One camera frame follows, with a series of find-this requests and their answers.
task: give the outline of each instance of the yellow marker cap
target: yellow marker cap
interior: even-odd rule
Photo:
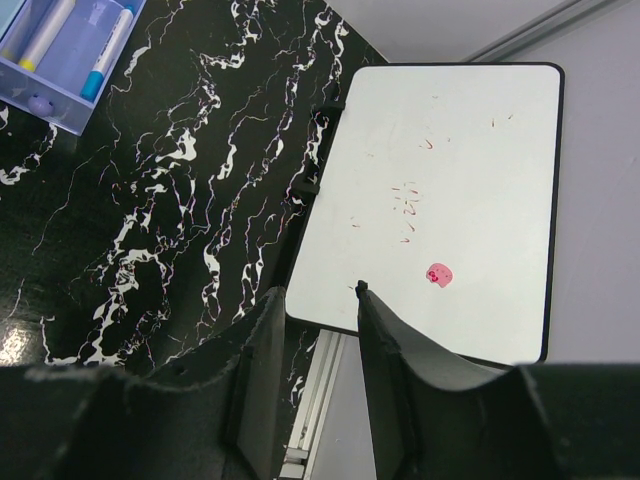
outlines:
[[[13,62],[13,53],[11,53],[11,51],[8,48],[5,48],[2,53],[0,53],[0,57],[4,57],[7,60],[10,60]]]
[[[29,70],[30,72],[36,71],[36,66],[33,64],[33,62],[31,60],[27,60],[26,58],[20,60],[19,65],[25,70]]]

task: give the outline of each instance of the blue marker cap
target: blue marker cap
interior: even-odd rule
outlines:
[[[85,100],[93,102],[98,96],[102,82],[104,82],[104,75],[95,70],[92,71],[87,77],[87,81],[84,82],[80,96]]]

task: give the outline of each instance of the white wall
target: white wall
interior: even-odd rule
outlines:
[[[550,361],[640,362],[640,0],[514,61],[566,72]]]
[[[327,0],[391,62],[457,62],[564,0]]]

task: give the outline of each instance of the pink sticker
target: pink sticker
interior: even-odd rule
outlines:
[[[449,267],[441,263],[434,263],[429,267],[429,270],[427,270],[427,279],[431,283],[440,285],[440,288],[444,288],[453,280],[453,273],[449,270]]]

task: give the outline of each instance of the marker cap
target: marker cap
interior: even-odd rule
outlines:
[[[27,60],[25,58],[20,60],[20,66],[22,68],[24,68],[25,70],[29,70],[30,72],[35,72],[36,71],[36,66],[33,64],[33,62],[31,60]]]
[[[102,82],[104,82],[104,75],[94,70],[87,77],[87,81],[84,83],[84,87],[82,87],[80,96],[85,100],[93,102],[98,96]]]

